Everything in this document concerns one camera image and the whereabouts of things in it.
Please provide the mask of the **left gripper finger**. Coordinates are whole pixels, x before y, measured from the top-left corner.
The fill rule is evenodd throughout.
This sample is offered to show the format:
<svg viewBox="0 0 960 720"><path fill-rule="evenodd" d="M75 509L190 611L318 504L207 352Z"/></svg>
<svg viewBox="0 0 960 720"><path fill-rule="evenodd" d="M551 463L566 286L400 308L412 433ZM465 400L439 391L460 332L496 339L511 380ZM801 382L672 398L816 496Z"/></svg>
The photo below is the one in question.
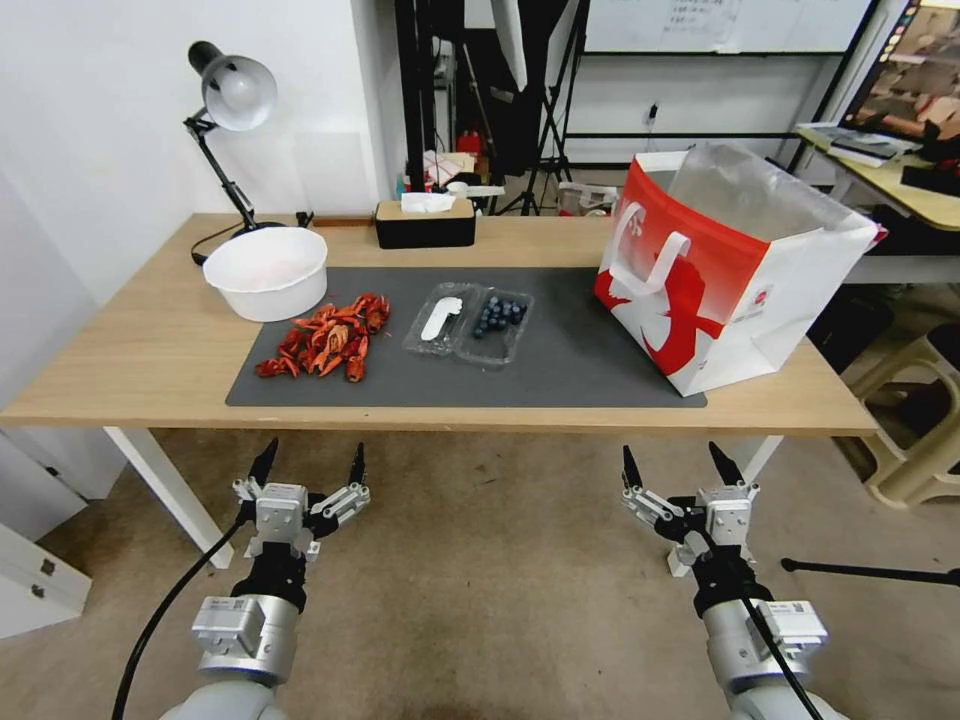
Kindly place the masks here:
<svg viewBox="0 0 960 720"><path fill-rule="evenodd" d="M353 519L370 503L370 488L366 482L365 446L357 445L345 485L333 491L325 499L312 504L311 519Z"/></svg>
<svg viewBox="0 0 960 720"><path fill-rule="evenodd" d="M279 438L274 437L264 450L254 458L247 475L233 482L233 490L241 502L255 503L262 495L275 461L278 446Z"/></svg>

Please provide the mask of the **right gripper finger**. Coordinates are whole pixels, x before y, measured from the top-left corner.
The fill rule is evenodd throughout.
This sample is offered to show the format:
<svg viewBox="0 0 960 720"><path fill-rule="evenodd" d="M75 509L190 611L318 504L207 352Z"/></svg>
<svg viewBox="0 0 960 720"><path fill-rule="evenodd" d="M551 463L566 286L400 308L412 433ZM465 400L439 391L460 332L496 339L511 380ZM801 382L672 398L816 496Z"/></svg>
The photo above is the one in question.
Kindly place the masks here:
<svg viewBox="0 0 960 720"><path fill-rule="evenodd" d="M622 447L621 501L632 515L649 527L691 527L691 511L647 489L628 445Z"/></svg>
<svg viewBox="0 0 960 720"><path fill-rule="evenodd" d="M759 492L759 486L748 482L739 467L715 442L708 442L713 463L723 484L723 492L730 499L752 501Z"/></svg>

